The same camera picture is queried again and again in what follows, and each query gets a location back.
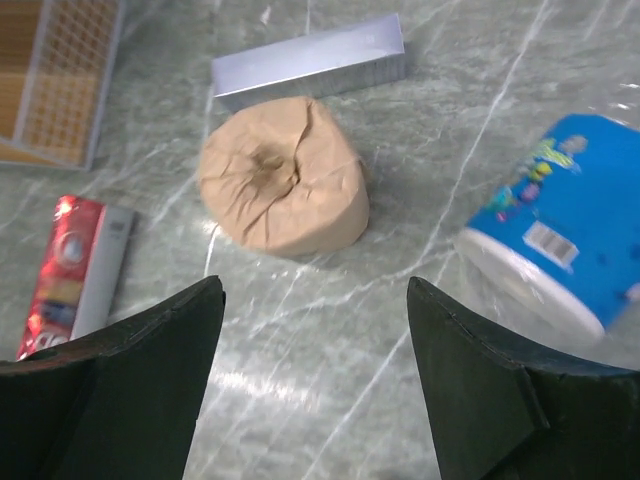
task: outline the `blue container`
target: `blue container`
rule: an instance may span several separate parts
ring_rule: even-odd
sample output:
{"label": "blue container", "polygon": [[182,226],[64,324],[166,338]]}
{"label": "blue container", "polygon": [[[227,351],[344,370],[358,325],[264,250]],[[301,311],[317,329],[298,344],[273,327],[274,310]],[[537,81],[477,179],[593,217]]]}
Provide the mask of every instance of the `blue container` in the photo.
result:
{"label": "blue container", "polygon": [[527,309],[598,340],[640,298],[640,132],[597,115],[563,118],[457,248]]}

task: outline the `paper-wrapped round object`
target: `paper-wrapped round object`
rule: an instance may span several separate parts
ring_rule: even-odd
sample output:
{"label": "paper-wrapped round object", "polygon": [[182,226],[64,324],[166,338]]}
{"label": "paper-wrapped round object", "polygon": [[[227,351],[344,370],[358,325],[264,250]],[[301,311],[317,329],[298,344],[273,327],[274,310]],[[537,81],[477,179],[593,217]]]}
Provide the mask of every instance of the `paper-wrapped round object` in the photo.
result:
{"label": "paper-wrapped round object", "polygon": [[273,255],[344,248],[369,220],[358,155],[329,111],[307,97],[236,113],[205,144],[198,180],[232,240]]}

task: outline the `marble surface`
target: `marble surface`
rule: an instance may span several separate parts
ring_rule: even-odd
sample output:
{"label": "marble surface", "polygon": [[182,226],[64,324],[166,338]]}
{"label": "marble surface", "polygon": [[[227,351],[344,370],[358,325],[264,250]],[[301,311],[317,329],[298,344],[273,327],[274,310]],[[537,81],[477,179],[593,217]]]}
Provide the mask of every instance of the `marble surface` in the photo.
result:
{"label": "marble surface", "polygon": [[[112,320],[207,274],[229,295],[185,478],[439,479],[407,281],[463,296],[452,237],[500,176],[560,115],[604,101],[600,87],[640,83],[640,2],[138,1],[95,170],[0,167],[0,356],[17,348],[55,199],[135,207]],[[231,245],[194,183],[227,117],[211,58],[393,11],[409,78],[325,101],[374,174],[364,237],[298,261]],[[593,356],[640,366],[640,321],[625,325]]]}

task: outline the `wire mesh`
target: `wire mesh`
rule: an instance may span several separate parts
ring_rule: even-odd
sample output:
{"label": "wire mesh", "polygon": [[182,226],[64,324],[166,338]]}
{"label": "wire mesh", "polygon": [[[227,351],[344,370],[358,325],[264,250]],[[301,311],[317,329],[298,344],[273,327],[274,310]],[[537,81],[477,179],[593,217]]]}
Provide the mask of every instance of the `wire mesh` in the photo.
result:
{"label": "wire mesh", "polygon": [[18,141],[64,163],[86,159],[120,0],[45,0]]}

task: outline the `wooden box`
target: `wooden box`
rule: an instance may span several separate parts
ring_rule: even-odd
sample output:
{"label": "wooden box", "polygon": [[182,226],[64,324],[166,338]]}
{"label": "wooden box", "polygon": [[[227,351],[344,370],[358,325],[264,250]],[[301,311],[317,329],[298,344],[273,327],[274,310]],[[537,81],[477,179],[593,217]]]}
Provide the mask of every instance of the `wooden box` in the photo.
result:
{"label": "wooden box", "polygon": [[0,162],[91,167],[122,0],[0,0]]}

